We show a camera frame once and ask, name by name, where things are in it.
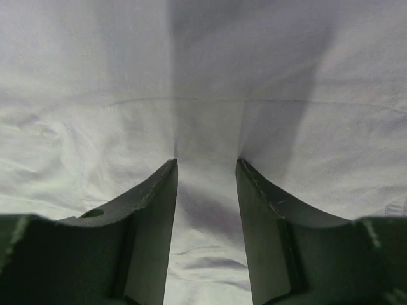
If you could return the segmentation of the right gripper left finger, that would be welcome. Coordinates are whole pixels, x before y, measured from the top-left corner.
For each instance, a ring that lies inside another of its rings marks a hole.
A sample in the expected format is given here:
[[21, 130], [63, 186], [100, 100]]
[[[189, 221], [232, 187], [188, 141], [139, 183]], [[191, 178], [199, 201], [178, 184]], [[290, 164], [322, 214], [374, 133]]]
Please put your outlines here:
[[178, 166], [79, 217], [1, 216], [2, 304], [162, 304]]

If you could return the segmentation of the purple t-shirt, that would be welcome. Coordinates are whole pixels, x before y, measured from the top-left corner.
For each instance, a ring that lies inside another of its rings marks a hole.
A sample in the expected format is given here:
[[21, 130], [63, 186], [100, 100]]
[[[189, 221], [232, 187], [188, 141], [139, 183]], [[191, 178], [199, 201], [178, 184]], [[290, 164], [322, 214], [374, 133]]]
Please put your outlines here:
[[251, 303], [239, 158], [406, 215], [406, 2], [1, 2], [2, 213], [78, 216], [174, 158], [166, 304]]

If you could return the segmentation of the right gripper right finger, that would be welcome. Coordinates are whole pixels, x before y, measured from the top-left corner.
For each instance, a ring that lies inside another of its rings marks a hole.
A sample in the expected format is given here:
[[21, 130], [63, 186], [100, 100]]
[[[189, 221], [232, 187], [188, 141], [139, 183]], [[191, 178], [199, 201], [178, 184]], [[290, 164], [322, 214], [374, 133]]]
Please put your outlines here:
[[254, 304], [405, 304], [406, 219], [348, 220], [236, 164]]

